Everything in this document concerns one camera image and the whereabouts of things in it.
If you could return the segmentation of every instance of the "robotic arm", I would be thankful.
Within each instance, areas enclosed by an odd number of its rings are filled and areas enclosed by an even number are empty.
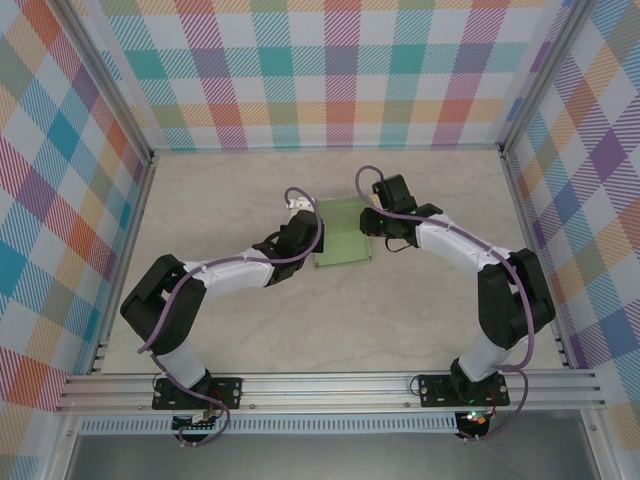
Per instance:
[[[207,268],[205,262],[180,262],[173,255],[158,258],[122,303],[120,313],[146,342],[156,328],[166,305],[166,297],[188,273],[199,270],[176,293],[151,351],[181,385],[209,395],[211,376],[196,356],[187,337],[202,301],[251,287],[269,287],[290,278],[304,264],[304,258],[288,263],[269,264],[269,260],[288,259],[305,252],[318,232],[316,215],[300,210],[287,225],[263,242],[245,250],[237,260]],[[323,251],[323,235],[313,252]]]
[[[451,365],[450,382],[463,403],[486,396],[486,385],[514,348],[527,340],[527,319],[520,291],[499,257],[515,269],[531,307],[537,333],[555,318],[555,307],[536,255],[528,249],[511,252],[493,247],[490,254],[472,235],[453,223],[438,207],[418,207],[401,175],[373,185],[382,208],[388,212],[429,221],[392,218],[366,208],[360,230],[369,236],[404,239],[409,245],[433,252],[478,279],[478,317],[482,332],[471,348]]]

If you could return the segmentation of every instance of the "aluminum frame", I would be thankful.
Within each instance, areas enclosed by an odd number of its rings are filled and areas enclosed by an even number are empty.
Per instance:
[[[401,413],[460,412],[473,407],[422,408],[409,384],[419,373],[292,373],[220,374],[241,377],[239,413]],[[446,371],[427,372],[447,374]],[[590,370],[532,370],[526,410],[582,410],[604,408],[605,399],[595,373]],[[522,399],[524,383],[519,374],[505,375],[514,410]],[[154,375],[72,376],[58,403],[62,415],[162,414],[151,409]],[[180,414],[197,411],[179,411]],[[167,415],[176,414],[167,411]]]

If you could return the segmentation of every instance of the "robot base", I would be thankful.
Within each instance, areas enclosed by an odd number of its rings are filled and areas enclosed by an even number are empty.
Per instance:
[[[467,402],[458,396],[450,375],[418,375],[417,380],[422,407],[505,407],[510,403],[504,376],[499,374],[479,382],[482,389]]]
[[[215,378],[209,377],[206,390],[199,393],[224,403],[229,410],[240,408],[242,395],[241,378]],[[206,400],[193,397],[177,388],[167,378],[160,378],[154,385],[154,396],[151,402],[153,410],[209,410],[211,405]]]

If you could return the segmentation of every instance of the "colorful plaid wall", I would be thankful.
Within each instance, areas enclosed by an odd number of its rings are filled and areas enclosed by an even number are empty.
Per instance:
[[[566,12],[562,0],[75,4],[150,142],[172,149],[494,144]]]
[[[600,373],[637,467],[639,25],[639,0],[599,2],[512,158],[578,364]]]
[[[511,128],[511,125],[513,125],[513,121],[516,118],[516,115],[520,111],[522,102],[527,97],[527,95],[529,94],[529,91],[531,90],[531,87],[533,86],[536,79],[538,78],[540,69],[542,68],[542,65],[547,59],[547,55],[551,49],[551,46],[556,41],[558,34],[562,30],[564,22],[567,19],[567,16],[574,3],[575,3],[575,0],[563,0],[560,10],[558,11],[556,18],[553,20],[553,24],[551,25],[551,28],[549,29],[549,32],[547,33],[547,36],[545,37],[544,42],[542,43],[542,46],[540,47],[540,50],[538,51],[538,54],[536,55],[535,60],[531,64],[529,73],[527,73],[527,77],[524,83],[522,84],[522,86],[520,87],[520,90],[518,91],[518,97],[516,98],[515,102],[513,102],[513,105],[511,106],[511,110],[509,110],[509,115],[507,116],[507,119],[504,122],[502,129],[500,130],[500,135],[498,136],[497,143],[500,143],[500,144],[504,143],[504,140],[507,134],[509,133],[509,129]]]
[[[0,7],[0,478],[90,355],[142,162],[45,0]]]

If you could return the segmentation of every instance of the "gray floor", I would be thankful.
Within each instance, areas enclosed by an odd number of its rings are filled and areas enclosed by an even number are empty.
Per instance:
[[[160,158],[125,295],[165,253],[211,260],[261,241],[288,219],[288,186],[316,198],[353,195],[354,174],[368,163],[402,173],[419,203],[438,205],[485,240],[524,246],[495,151],[171,154]],[[375,176],[363,180],[369,191]],[[307,262],[279,285],[203,304],[194,348],[214,372],[447,369],[479,332],[475,278],[420,250],[389,253],[379,239],[372,251],[367,264],[316,270]],[[136,354],[141,344],[117,318],[103,371],[155,372]],[[530,367],[560,366],[547,327]]]
[[[172,437],[81,437],[70,480],[590,480],[579,412],[523,413],[486,443],[451,434],[224,435],[198,449]]]

